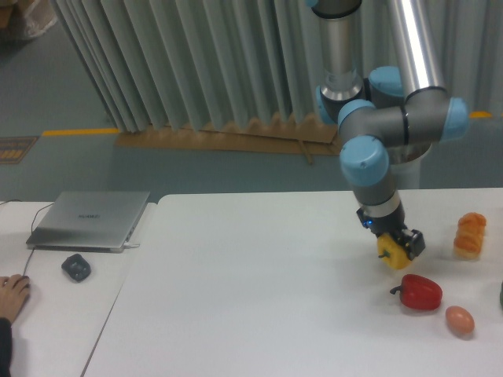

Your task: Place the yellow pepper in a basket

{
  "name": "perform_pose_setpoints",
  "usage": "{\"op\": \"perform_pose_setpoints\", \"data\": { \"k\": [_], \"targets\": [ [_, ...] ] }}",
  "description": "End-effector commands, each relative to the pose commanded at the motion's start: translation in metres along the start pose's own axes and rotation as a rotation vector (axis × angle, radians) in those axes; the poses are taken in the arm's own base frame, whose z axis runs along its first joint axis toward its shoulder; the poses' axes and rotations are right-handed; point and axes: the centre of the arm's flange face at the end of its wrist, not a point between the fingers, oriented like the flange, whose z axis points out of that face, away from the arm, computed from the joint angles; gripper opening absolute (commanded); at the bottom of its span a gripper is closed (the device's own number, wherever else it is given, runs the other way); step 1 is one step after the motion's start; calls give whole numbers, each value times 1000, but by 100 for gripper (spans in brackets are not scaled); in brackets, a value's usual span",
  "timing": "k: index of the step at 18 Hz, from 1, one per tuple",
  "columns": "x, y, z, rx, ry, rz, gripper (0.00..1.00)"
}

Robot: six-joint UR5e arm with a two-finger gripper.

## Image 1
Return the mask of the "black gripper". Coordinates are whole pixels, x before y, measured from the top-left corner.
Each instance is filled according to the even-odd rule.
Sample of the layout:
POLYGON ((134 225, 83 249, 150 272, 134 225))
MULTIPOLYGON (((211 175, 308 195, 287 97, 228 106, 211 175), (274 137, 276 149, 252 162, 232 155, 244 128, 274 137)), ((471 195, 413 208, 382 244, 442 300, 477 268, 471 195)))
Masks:
POLYGON ((392 208, 386 206, 361 206, 356 212, 362 226, 376 237, 388 234, 402 248, 406 257, 412 261, 425 249, 424 235, 416 229, 408 229, 405 224, 405 211, 402 205, 392 208))

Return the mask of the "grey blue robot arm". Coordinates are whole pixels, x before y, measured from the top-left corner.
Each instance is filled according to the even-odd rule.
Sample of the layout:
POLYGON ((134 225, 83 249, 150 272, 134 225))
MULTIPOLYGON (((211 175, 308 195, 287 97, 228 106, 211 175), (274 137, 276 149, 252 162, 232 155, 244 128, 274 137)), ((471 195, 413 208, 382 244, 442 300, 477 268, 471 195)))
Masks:
POLYGON ((463 137, 467 106, 446 91, 422 1, 387 3, 398 63, 367 78, 358 74, 352 39, 360 2, 310 1, 308 6, 321 32, 320 115, 337 126, 340 166, 358 201, 359 221, 376 236, 379 258, 403 269, 425 242, 420 231, 406 226, 390 152, 463 137))

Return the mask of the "dark sleeve forearm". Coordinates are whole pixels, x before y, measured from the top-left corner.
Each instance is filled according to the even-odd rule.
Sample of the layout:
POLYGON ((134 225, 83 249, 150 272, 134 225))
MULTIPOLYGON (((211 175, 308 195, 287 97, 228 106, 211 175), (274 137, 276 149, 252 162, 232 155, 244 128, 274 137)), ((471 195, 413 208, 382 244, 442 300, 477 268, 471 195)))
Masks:
POLYGON ((10 365, 13 355, 13 336, 12 325, 10 321, 4 317, 0 319, 0 367, 1 377, 10 377, 10 365))

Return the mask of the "person's hand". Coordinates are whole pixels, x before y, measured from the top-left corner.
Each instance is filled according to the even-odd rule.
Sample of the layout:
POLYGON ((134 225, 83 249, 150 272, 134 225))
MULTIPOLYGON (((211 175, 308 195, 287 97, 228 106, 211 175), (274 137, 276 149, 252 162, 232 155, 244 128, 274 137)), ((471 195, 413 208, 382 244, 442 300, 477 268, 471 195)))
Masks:
POLYGON ((31 292, 23 290, 23 276, 16 274, 1 277, 1 317, 15 322, 31 292))

